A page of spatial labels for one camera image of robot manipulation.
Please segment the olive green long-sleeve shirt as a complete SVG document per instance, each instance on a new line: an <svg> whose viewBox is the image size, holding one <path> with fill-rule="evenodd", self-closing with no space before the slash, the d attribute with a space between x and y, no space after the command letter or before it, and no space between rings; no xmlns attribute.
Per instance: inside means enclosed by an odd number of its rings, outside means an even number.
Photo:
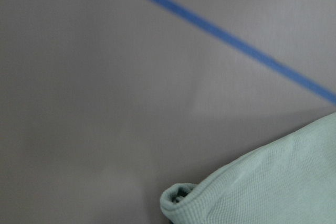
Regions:
<svg viewBox="0 0 336 224"><path fill-rule="evenodd" d="M165 190L172 223L335 223L335 114Z"/></svg>

